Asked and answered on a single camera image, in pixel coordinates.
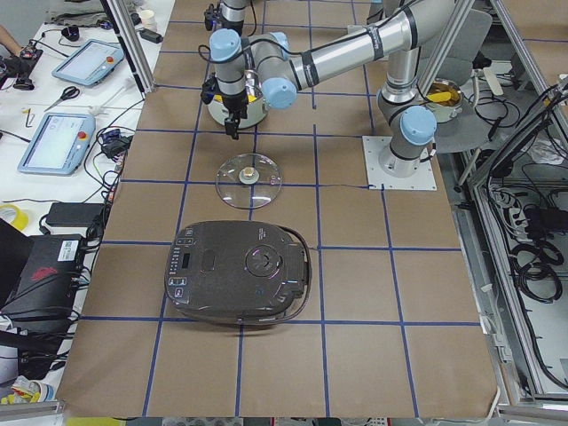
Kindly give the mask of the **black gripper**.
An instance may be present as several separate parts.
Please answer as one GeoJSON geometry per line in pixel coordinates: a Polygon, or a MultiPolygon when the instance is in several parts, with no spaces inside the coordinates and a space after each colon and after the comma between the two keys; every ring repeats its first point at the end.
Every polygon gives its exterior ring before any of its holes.
{"type": "Polygon", "coordinates": [[[240,119],[247,117],[246,80],[241,77],[238,80],[226,81],[218,77],[217,87],[227,111],[224,121],[225,134],[232,140],[238,140],[240,119]]]}

